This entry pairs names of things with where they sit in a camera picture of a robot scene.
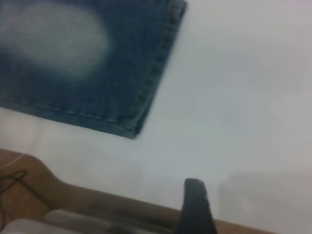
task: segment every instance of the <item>faded denim patch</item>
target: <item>faded denim patch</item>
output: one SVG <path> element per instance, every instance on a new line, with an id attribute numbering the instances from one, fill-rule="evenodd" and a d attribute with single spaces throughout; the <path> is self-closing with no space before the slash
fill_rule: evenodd
<path id="1" fill-rule="evenodd" d="M 0 0 L 0 106 L 134 138 L 182 0 Z"/>

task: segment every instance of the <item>blue denim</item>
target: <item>blue denim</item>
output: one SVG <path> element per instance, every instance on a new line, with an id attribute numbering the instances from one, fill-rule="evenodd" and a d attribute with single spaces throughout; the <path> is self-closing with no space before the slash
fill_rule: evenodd
<path id="1" fill-rule="evenodd" d="M 183 0 L 0 0 L 0 106 L 134 138 Z"/>

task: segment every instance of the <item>jeans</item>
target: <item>jeans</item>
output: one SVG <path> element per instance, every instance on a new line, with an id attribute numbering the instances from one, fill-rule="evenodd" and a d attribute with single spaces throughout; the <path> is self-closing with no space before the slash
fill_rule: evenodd
<path id="1" fill-rule="evenodd" d="M 134 138 L 183 0 L 0 0 L 0 106 Z"/>

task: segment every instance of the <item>stitching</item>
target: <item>stitching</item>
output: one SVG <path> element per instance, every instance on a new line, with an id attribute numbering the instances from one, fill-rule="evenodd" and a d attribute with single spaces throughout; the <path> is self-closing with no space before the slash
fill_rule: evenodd
<path id="1" fill-rule="evenodd" d="M 134 124 L 119 123 L 119 122 L 112 121 L 112 120 L 102 119 L 102 118 L 93 117 L 93 116 L 88 116 L 88 115 L 77 114 L 77 113 L 74 113 L 74 112 L 60 111 L 60 110 L 52 109 L 52 108 L 46 107 L 46 106 L 41 106 L 41 105 L 37 105 L 37 104 L 30 104 L 30 103 L 25 102 L 25 101 L 18 101 L 18 100 L 12 99 L 12 98 L 0 97 L 0 99 L 3 99 L 3 100 L 5 100 L 5 101 L 11 101 L 11 102 L 23 104 L 23 105 L 34 106 L 34 107 L 46 109 L 46 110 L 49 110 L 49 111 L 60 112 L 60 113 L 63 113 L 63 114 L 68 114 L 68 115 L 73 115 L 73 116 L 79 116 L 79 117 L 85 117 L 85 118 L 97 119 L 97 120 L 101 120 L 101 121 L 108 122 L 108 123 L 113 123 L 113 124 L 120 125 L 120 126 L 135 126 Z"/>
<path id="2" fill-rule="evenodd" d="M 156 59 L 152 62 L 149 75 L 144 81 L 142 88 L 138 92 L 135 100 L 131 104 L 129 108 L 129 112 L 125 115 L 126 120 L 134 120 L 138 121 L 140 116 L 144 113 L 144 108 L 148 104 L 148 100 L 151 98 L 150 93 L 152 92 L 151 88 L 157 85 L 161 79 L 161 73 L 164 70 L 165 61 L 169 56 L 169 52 L 173 41 L 175 39 L 176 32 L 178 28 L 176 27 L 179 24 L 179 19 L 173 18 L 176 14 L 174 11 L 178 10 L 183 12 L 185 5 L 177 6 L 176 1 L 173 1 L 168 13 L 167 13 L 167 25 L 166 29 L 164 30 L 162 40 L 160 41 L 160 49 L 156 55 Z"/>

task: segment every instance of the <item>cable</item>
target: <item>cable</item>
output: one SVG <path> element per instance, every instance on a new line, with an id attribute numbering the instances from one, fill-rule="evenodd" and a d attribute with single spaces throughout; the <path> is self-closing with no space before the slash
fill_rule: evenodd
<path id="1" fill-rule="evenodd" d="M 21 159 L 22 157 L 24 157 L 24 156 L 25 156 L 25 154 L 22 154 L 22 155 L 18 156 L 17 158 L 15 158 L 15 159 L 12 160 L 11 162 L 7 163 L 6 165 L 1 166 L 1 167 L 0 167 L 0 170 L 3 170 L 3 169 L 5 169 L 5 168 L 11 166 L 13 163 L 17 162 L 18 160 L 20 160 L 20 159 Z"/>

